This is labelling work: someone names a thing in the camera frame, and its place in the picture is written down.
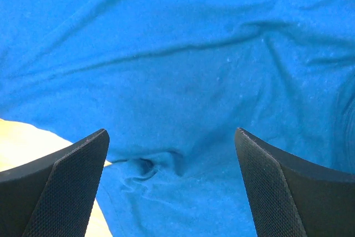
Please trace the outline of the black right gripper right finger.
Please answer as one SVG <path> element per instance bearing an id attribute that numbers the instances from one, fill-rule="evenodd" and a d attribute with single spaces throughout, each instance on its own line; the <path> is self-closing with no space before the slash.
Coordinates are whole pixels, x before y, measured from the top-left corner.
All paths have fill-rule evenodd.
<path id="1" fill-rule="evenodd" d="M 236 153 L 258 236 L 354 236 L 354 175 L 276 148 L 248 131 Z"/>

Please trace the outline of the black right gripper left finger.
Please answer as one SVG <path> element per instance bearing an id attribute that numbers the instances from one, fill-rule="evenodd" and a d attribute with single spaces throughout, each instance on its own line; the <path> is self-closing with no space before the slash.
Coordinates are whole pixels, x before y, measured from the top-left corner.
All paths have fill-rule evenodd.
<path id="1" fill-rule="evenodd" d="M 84 236 L 109 135 L 100 129 L 32 162 L 1 172 L 1 236 Z"/>

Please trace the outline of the navy blue t-shirt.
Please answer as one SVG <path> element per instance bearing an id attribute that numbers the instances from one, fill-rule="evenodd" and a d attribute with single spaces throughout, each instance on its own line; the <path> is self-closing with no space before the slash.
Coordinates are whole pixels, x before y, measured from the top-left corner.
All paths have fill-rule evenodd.
<path id="1" fill-rule="evenodd" d="M 108 131 L 113 236 L 255 236 L 238 127 L 354 172 L 354 0 L 1 0 L 1 118 Z"/>

